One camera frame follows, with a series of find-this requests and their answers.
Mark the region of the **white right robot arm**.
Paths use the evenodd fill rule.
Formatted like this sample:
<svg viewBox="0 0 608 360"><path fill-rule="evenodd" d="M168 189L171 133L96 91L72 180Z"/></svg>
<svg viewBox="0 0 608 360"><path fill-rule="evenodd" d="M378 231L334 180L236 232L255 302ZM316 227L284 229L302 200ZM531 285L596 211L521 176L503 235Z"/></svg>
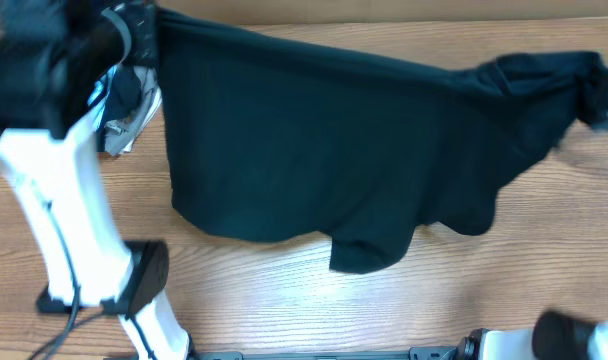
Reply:
<svg viewBox="0 0 608 360"><path fill-rule="evenodd" d="M456 360L608 360L608 320L547 310L529 329L478 329L444 356Z"/></svg>

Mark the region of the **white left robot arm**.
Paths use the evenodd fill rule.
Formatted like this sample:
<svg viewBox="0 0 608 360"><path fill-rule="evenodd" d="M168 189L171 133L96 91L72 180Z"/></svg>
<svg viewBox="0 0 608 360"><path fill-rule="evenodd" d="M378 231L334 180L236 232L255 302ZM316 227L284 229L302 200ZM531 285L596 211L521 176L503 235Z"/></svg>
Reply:
<svg viewBox="0 0 608 360"><path fill-rule="evenodd" d="M140 359L191 359L162 241L124 241L102 184L90 98L113 66L158 60L152 1L0 1L0 164L47 267L37 306L117 317Z"/></svg>

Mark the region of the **black t-shirt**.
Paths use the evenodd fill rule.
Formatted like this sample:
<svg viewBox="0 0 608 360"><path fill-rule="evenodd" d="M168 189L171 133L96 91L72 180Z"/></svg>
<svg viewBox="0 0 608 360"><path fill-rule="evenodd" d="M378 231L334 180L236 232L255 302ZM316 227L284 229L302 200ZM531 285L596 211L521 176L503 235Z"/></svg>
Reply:
<svg viewBox="0 0 608 360"><path fill-rule="evenodd" d="M500 190L573 122L608 131L592 51L447 70L171 10L157 32L174 209L252 242L324 233L338 272L399 262L421 225L487 232Z"/></svg>

